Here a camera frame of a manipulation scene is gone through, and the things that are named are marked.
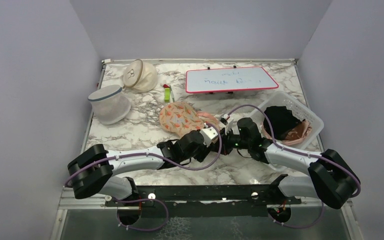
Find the glass panel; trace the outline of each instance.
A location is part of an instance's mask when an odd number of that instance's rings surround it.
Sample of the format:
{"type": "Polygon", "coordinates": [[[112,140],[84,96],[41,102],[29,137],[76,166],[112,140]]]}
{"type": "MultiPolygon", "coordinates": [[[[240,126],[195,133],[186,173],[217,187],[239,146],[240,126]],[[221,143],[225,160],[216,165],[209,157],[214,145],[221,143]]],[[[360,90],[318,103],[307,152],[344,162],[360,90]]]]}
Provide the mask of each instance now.
{"type": "MultiPolygon", "coordinates": [[[[291,225],[304,225],[319,215],[319,207],[294,207],[291,225]]],[[[135,227],[152,228],[163,219],[143,218],[135,227]]],[[[341,210],[326,208],[323,219],[307,229],[290,229],[273,223],[268,217],[171,218],[168,225],[154,232],[126,231],[118,227],[115,210],[68,210],[62,240],[141,239],[141,240],[349,240],[341,210]]]]}

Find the marble tabletop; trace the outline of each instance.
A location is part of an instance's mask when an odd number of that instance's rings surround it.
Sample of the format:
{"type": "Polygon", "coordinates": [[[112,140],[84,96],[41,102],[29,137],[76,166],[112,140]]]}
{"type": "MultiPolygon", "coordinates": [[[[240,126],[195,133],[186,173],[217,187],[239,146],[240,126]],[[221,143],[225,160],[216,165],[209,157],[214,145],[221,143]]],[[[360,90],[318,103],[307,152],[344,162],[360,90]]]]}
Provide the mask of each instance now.
{"type": "MultiPolygon", "coordinates": [[[[108,64],[105,69],[101,87],[118,84],[123,85],[122,75],[128,64],[108,64]]],[[[135,93],[128,88],[123,94],[131,102],[131,110],[123,120],[103,125],[93,116],[90,131],[87,136],[86,149],[95,144],[103,144],[105,149],[128,151],[145,149],[155,146],[168,139],[177,139],[177,135],[164,131],[160,127],[159,113],[167,103],[164,103],[164,88],[168,83],[173,90],[176,101],[187,102],[197,111],[204,111],[219,117],[242,104],[259,105],[275,91],[284,91],[296,97],[306,105],[297,72],[292,62],[203,62],[203,63],[170,63],[154,64],[158,71],[157,86],[145,93],[135,93]],[[238,67],[263,67],[279,83],[279,88],[262,91],[242,91],[234,94],[189,94],[185,92],[185,73],[188,70],[238,67]]],[[[253,109],[243,107],[236,111],[235,119],[246,117],[253,109]]],[[[320,151],[315,139],[307,148],[309,151],[320,151]]],[[[204,162],[192,160],[189,167],[202,167],[210,163],[216,156],[210,153],[204,162]]],[[[276,172],[266,164],[251,158],[243,158],[236,151],[221,155],[211,167],[190,171],[179,167],[163,170],[139,170],[120,174],[119,177],[131,177],[137,185],[227,185],[227,184],[269,184],[280,174],[302,176],[303,173],[286,169],[276,172]]]]}

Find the black cloth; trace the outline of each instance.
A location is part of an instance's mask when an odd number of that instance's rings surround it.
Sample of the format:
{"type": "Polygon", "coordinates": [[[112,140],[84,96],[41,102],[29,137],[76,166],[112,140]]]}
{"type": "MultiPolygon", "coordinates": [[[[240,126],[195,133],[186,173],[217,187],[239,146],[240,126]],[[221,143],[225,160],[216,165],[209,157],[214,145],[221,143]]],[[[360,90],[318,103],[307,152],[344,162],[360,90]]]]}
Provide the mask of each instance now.
{"type": "MultiPolygon", "coordinates": [[[[292,115],[292,111],[286,106],[269,106],[264,111],[273,127],[274,138],[285,140],[289,131],[294,129],[301,121],[292,115]]],[[[263,126],[265,131],[273,138],[267,119],[264,119],[263,126]]]]}

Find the whiteboard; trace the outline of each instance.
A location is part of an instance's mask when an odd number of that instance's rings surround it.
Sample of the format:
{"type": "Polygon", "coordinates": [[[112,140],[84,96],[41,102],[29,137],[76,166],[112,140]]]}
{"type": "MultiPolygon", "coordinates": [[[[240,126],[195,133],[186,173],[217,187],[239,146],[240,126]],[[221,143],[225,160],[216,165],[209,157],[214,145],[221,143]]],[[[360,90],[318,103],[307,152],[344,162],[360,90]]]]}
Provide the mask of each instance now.
{"type": "Polygon", "coordinates": [[[189,70],[186,92],[215,93],[277,89],[279,84],[260,66],[189,70]]]}

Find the orange patterned cloth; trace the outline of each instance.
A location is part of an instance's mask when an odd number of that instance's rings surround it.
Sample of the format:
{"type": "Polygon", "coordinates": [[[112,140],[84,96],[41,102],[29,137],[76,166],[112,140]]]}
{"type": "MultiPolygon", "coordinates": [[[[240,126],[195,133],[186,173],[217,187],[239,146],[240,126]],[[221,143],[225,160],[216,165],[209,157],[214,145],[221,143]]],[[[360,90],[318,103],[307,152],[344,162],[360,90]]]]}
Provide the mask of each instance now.
{"type": "Polygon", "coordinates": [[[172,102],[159,112],[162,129],[175,133],[180,138],[192,130],[203,129],[205,122],[219,127],[219,121],[215,117],[206,112],[195,111],[186,102],[172,102]]]}

